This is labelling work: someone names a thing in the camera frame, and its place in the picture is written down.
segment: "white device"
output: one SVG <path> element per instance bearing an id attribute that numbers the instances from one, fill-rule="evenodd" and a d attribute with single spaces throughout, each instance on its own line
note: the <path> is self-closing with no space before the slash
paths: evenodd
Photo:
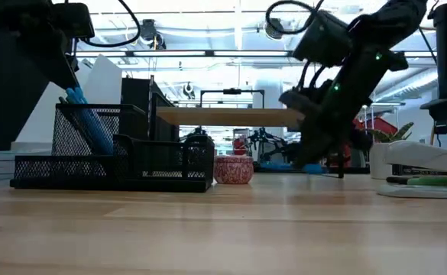
<path id="1" fill-rule="evenodd" d="M 388 146 L 384 162 L 447 172 L 447 150 L 418 142 L 396 141 Z M 377 193 L 402 198 L 447 199 L 447 187 L 444 186 L 406 186 L 388 183 L 381 185 Z"/>

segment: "metal frame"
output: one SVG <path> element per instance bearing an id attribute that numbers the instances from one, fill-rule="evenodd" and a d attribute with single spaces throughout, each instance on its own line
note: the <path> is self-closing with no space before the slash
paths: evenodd
<path id="1" fill-rule="evenodd" d="M 222 93 L 224 95 L 240 95 L 243 92 L 251 93 L 251 94 L 253 94 L 254 92 L 258 92 L 258 93 L 260 93 L 262 95 L 262 108 L 265 108 L 265 106 L 264 106 L 264 103 L 265 103 L 264 99 L 265 99 L 266 91 L 264 91 L 262 89 L 260 89 L 260 90 L 238 90 L 239 91 L 238 94 L 227 93 L 226 91 L 227 90 L 201 90 L 200 95 L 199 95 L 199 107 L 202 107 L 202 96 L 204 94 L 206 94 L 206 93 Z"/>
<path id="2" fill-rule="evenodd" d="M 404 51 L 407 58 L 432 59 L 428 51 Z M 292 50 L 105 50 L 77 51 L 76 55 L 81 58 L 97 57 L 103 54 L 106 57 L 267 57 L 287 58 L 292 57 Z"/>

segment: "black metal stand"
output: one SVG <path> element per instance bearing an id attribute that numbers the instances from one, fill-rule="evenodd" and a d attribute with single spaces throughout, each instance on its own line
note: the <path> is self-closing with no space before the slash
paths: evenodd
<path id="1" fill-rule="evenodd" d="M 440 5 L 432 15 L 437 35 L 437 73 L 439 75 L 438 99 L 422 105 L 429 110 L 434 121 L 447 120 L 447 4 Z"/>

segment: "green leaf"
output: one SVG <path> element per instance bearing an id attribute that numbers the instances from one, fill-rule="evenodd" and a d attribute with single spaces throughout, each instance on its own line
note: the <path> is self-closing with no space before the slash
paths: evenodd
<path id="1" fill-rule="evenodd" d="M 411 135 L 412 135 L 412 132 L 410 132 L 406 137 L 403 137 L 403 140 L 406 141 Z"/>
<path id="2" fill-rule="evenodd" d="M 379 141 L 381 143 L 388 143 L 390 142 L 390 135 L 377 129 L 368 129 L 367 132 L 371 133 L 374 136 L 374 139 L 376 141 Z"/>
<path id="3" fill-rule="evenodd" d="M 403 136 L 413 127 L 413 122 L 404 125 L 398 132 L 391 138 L 392 141 L 401 141 Z"/>

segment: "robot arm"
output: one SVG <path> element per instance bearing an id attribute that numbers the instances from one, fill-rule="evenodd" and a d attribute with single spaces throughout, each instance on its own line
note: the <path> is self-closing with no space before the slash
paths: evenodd
<path id="1" fill-rule="evenodd" d="M 408 68 L 404 55 L 390 48 L 416 31 L 425 13 L 426 0 L 390 0 L 379 11 L 361 15 L 350 25 L 326 12 L 316 12 L 293 56 L 342 68 L 333 81 L 318 89 L 292 89 L 280 97 L 282 103 L 306 116 L 296 168 L 318 161 L 355 136 L 351 123 L 363 105 L 371 104 L 369 96 L 384 74 Z"/>

